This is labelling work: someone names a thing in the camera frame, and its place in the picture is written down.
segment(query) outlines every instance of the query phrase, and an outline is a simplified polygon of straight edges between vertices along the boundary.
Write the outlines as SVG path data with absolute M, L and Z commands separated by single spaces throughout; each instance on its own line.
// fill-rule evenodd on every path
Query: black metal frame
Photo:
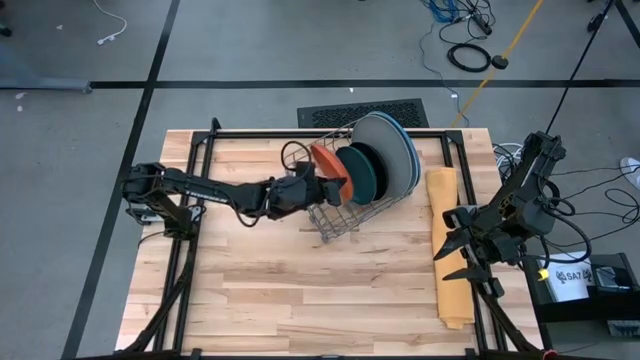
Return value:
M 191 138 L 191 146 L 189 150 L 186 173 L 192 174 L 192 175 L 194 174 L 196 157 L 197 157 L 200 145 L 202 145 L 203 143 L 206 143 L 206 148 L 204 153 L 204 163 L 202 166 L 201 176 L 208 177 L 208 173 L 211 165 L 212 153 L 213 153 L 213 145 L 216 139 L 264 139 L 264 138 L 315 139 L 326 134 L 326 132 L 327 130 L 325 129 L 308 129 L 308 130 L 305 129 L 305 130 L 289 130 L 289 131 L 287 130 L 224 131 L 224 130 L 220 130 L 219 125 L 217 124 L 217 122 L 214 121 L 210 131 L 196 131 L 193 133 Z M 476 202 L 476 197 L 473 190 L 473 183 L 471 179 L 471 173 L 469 170 L 469 162 L 467 159 L 466 149 L 464 146 L 464 137 L 463 137 L 462 131 L 461 130 L 446 130 L 446 131 L 409 130 L 408 133 L 412 138 L 416 138 L 416 139 L 439 139 L 442 147 L 444 165 L 447 167 L 454 167 L 450 145 L 453 143 L 456 146 L 456 150 L 458 153 L 458 161 L 460 164 L 460 170 L 461 170 L 464 188 L 465 188 L 465 195 L 467 198 L 467 203 L 469 205 L 476 205 L 477 202 Z M 180 204 L 186 205 L 188 204 L 188 201 L 189 201 L 189 197 L 185 195 L 181 198 Z M 202 203 L 203 203 L 203 200 L 198 199 L 197 204 L 202 205 Z M 171 247 L 171 253 L 169 256 L 169 263 L 167 267 L 167 275 L 165 279 L 165 287 L 163 290 L 163 300 L 166 299 L 170 288 L 173 286 L 173 283 L 175 282 L 176 271 L 178 268 L 178 258 L 180 257 L 180 248 L 181 248 L 180 245 L 182 241 L 183 240 L 181 239 L 174 239 L 173 245 Z M 189 242 L 189 249 L 188 249 L 187 256 L 192 257 L 191 260 L 195 261 L 195 256 L 197 254 L 197 246 L 198 246 L 198 235 L 196 234 L 196 237 L 189 241 L 190 242 Z M 191 291 L 191 278 L 193 275 L 194 267 L 190 267 L 188 270 L 191 271 L 192 273 L 189 274 L 188 276 L 190 278 L 189 283 L 187 284 L 186 288 L 183 290 L 181 294 L 180 307 L 178 309 L 178 317 L 177 317 L 178 320 L 176 322 L 173 345 L 171 348 L 173 351 L 178 351 L 178 352 L 182 350 L 182 341 L 184 338 L 184 332 L 186 327 L 186 317 L 187 317 L 188 306 L 189 306 L 189 295 Z M 474 329 L 476 333 L 476 342 L 477 342 L 478 351 L 488 350 L 487 337 L 484 329 L 484 320 L 482 317 L 480 301 L 478 299 L 478 294 L 476 293 L 475 288 L 472 288 L 472 289 L 473 289 L 473 306 L 474 306 L 474 316 L 475 316 Z M 493 325 L 493 329 L 496 337 L 498 350 L 507 350 L 504 332 L 502 328 L 498 325 L 497 320 L 495 319 L 495 317 L 493 317 L 493 315 L 492 315 L 492 325 Z M 156 333 L 154 344 L 153 344 L 153 351 L 163 350 L 163 345 L 165 342 L 165 334 L 166 334 L 166 321 L 163 321 L 163 323 L 158 329 L 158 332 Z M 417 356 L 417 357 L 366 356 L 364 358 L 366 358 L 367 360 L 375 360 L 375 359 L 382 359 L 382 358 L 384 358 L 385 360 L 390 360 L 394 358 L 406 359 L 406 360 L 412 360 L 412 359 L 414 360 L 422 360 L 422 359 L 452 360 L 452 359 L 469 359 L 471 356 L 475 356 L 475 351 L 467 352 L 466 355 L 461 355 L 461 356 Z M 201 358 L 214 359 L 216 357 L 202 356 Z M 242 357 L 242 358 L 244 360 L 247 360 L 247 359 L 262 360 L 265 357 L 258 356 L 258 357 Z M 279 356 L 278 358 L 292 360 L 292 359 L 311 359 L 311 358 L 317 359 L 318 357 L 317 356 L 316 357 Z M 350 358 L 349 356 L 340 356 L 340 359 L 349 359 L 349 358 Z M 352 357 L 352 358 L 361 359 L 363 357 L 358 356 L 358 357 Z

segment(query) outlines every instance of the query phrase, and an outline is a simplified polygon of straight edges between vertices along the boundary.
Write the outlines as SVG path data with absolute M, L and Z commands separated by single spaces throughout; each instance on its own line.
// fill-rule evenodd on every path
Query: green plate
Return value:
M 349 172 L 353 182 L 353 201 L 358 205 L 367 205 L 376 195 L 376 173 L 364 154 L 353 147 L 345 146 L 336 151 L 336 156 Z

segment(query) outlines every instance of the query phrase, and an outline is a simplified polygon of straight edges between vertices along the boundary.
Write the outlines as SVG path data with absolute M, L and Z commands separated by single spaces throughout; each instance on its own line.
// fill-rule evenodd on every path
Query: blue cable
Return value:
M 456 0 L 442 0 L 443 5 L 438 6 L 436 0 L 420 0 L 422 4 L 433 13 L 434 19 L 443 24 L 450 24 L 459 17 Z

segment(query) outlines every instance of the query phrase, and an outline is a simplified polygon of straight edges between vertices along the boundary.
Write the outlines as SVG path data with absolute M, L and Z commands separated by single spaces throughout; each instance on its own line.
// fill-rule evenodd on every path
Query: wooden table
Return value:
M 484 204 L 500 187 L 489 133 L 462 131 L 477 201 Z M 184 170 L 191 134 L 191 130 L 169 131 L 160 162 Z M 281 176 L 279 151 L 287 140 L 217 139 L 210 177 L 251 182 Z M 423 172 L 444 166 L 440 141 L 416 139 L 415 144 Z M 205 354 L 236 355 L 462 355 L 465 348 L 476 347 L 473 326 L 449 330 L 438 319 L 433 214 L 424 178 L 410 197 L 327 245 L 306 212 L 280 221 L 263 219 L 248 229 L 230 208 L 207 203 L 183 350 L 198 347 Z M 464 203 L 462 177 L 458 178 Z M 143 236 L 159 230 L 162 224 L 147 226 Z M 135 339 L 158 308 L 170 247 L 171 240 L 161 236 L 140 246 L 118 349 Z M 506 291 L 500 299 L 505 311 L 540 346 L 524 274 L 507 266 L 494 266 L 493 271 Z M 175 309 L 165 348 L 171 347 Z M 484 305 L 483 314 L 489 344 L 495 348 Z

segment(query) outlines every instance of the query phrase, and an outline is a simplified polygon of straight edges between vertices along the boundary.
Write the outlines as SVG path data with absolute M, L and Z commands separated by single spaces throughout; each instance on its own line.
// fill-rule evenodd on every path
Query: metal leg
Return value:
M 0 77 L 0 89 L 79 90 L 85 94 L 91 92 L 89 80 L 38 76 L 2 43 L 0 65 L 12 69 L 15 74 L 12 78 Z

